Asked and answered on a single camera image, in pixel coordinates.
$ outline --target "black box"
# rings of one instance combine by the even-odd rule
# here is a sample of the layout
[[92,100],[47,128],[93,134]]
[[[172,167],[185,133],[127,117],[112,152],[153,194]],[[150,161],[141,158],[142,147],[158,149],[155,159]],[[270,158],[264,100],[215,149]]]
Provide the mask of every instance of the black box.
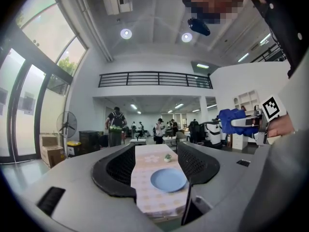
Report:
[[80,131],[79,141],[82,143],[82,151],[86,154],[100,150],[100,145],[98,144],[98,131],[96,130]]

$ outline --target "backpack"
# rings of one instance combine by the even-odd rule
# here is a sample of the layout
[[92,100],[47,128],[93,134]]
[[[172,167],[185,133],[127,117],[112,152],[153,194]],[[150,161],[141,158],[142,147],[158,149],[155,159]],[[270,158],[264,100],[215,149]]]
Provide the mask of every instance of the backpack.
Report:
[[123,123],[122,123],[122,114],[116,114],[115,112],[112,113],[114,115],[114,118],[111,120],[111,125],[110,125],[110,131],[113,132],[119,132],[121,133]]

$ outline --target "desk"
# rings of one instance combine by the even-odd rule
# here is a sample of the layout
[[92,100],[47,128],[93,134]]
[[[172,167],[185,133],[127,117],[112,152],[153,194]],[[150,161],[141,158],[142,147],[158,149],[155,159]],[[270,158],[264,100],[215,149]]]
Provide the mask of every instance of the desk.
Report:
[[134,143],[135,145],[146,145],[146,139],[145,138],[139,138],[138,140],[135,139],[131,139],[130,143]]
[[[172,156],[171,162],[165,162],[166,154]],[[137,206],[149,218],[178,217],[185,209],[189,182],[182,190],[166,193],[155,189],[151,175],[163,168],[175,168],[180,171],[178,156],[167,145],[143,145],[135,147],[136,165],[131,175],[131,186],[137,194]]]
[[176,142],[176,136],[175,137],[163,137],[163,142],[166,144],[167,142]]

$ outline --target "ceiling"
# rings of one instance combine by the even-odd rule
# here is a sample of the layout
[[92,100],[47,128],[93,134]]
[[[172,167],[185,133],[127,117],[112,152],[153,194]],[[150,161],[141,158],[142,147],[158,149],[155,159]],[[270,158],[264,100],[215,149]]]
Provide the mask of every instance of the ceiling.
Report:
[[[121,111],[127,113],[136,113],[140,111],[142,114],[161,114],[167,113],[169,110],[173,110],[174,113],[188,113],[200,109],[199,98],[191,96],[117,96],[104,99],[118,106]],[[206,102],[207,106],[215,105],[216,99],[214,97],[207,97]],[[183,103],[183,106],[175,109],[175,106],[180,103]],[[136,105],[138,109],[134,110],[131,104]]]
[[[191,31],[187,20],[192,17],[182,0],[133,0],[133,11],[118,15],[107,15],[103,0],[87,0],[89,10],[104,43],[113,57],[139,53],[171,54],[190,58],[191,61],[206,61],[218,66],[249,62],[266,51],[272,43],[252,47],[260,42],[269,28],[246,0],[238,14],[227,15],[220,24],[208,25],[211,34],[204,35]],[[132,31],[132,38],[124,40],[120,31]],[[193,39],[184,43],[181,36],[190,32]]]

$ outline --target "black railing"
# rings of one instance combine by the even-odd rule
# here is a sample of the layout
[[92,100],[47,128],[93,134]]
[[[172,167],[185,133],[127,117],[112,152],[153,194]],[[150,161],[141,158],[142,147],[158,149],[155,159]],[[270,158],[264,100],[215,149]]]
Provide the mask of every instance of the black railing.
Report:
[[255,58],[253,62],[274,62],[274,61],[284,61],[286,59],[285,54],[282,52],[277,44],[273,44],[268,50],[263,52],[260,56]]
[[176,72],[118,72],[101,74],[98,87],[166,85],[211,88],[209,76]]

